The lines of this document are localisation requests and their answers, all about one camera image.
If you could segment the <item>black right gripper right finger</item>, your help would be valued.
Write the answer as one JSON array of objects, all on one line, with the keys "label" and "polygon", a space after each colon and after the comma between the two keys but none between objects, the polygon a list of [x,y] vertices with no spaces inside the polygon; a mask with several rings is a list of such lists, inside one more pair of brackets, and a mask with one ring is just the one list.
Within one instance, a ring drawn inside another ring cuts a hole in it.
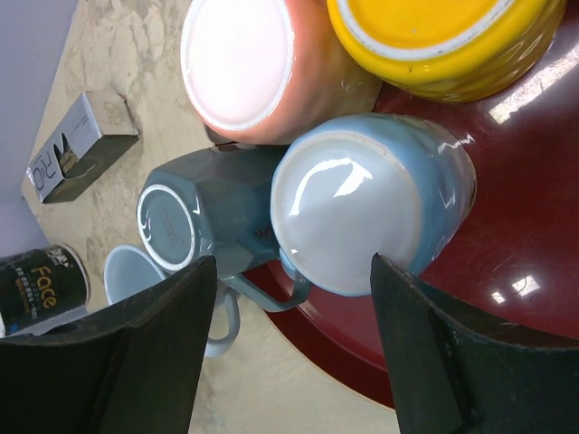
[{"label": "black right gripper right finger", "polygon": [[375,254],[371,295],[402,433],[575,433],[578,341],[485,312]]}]

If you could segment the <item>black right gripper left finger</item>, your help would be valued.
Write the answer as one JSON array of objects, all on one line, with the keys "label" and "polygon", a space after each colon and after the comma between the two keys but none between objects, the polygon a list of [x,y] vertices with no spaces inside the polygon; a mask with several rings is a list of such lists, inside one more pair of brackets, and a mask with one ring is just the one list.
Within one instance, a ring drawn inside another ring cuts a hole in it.
[{"label": "black right gripper left finger", "polygon": [[43,335],[1,342],[4,433],[185,433],[216,298],[202,257]]}]

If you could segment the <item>light blue faceted mug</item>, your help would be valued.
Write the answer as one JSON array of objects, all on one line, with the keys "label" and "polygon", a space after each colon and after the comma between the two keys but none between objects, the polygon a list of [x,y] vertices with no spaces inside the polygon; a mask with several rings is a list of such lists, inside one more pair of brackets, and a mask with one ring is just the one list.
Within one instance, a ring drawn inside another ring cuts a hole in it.
[{"label": "light blue faceted mug", "polygon": [[[153,259],[140,248],[133,245],[118,245],[108,255],[104,265],[103,282],[108,304],[136,295],[138,292],[164,282],[169,273],[161,269]],[[237,293],[217,283],[214,309],[223,307],[228,320],[228,332],[220,339],[207,338],[205,357],[224,354],[233,344],[241,327]]]}]

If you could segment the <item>blue mug white base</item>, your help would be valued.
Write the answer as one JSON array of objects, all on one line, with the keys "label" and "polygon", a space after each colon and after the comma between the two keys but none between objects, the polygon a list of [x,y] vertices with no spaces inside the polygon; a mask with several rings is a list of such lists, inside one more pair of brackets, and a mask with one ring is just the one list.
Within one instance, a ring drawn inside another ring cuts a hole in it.
[{"label": "blue mug white base", "polygon": [[380,113],[331,119],[296,139],[272,178],[281,266],[293,281],[366,296],[375,254],[422,273],[476,192],[464,142],[440,124]]}]

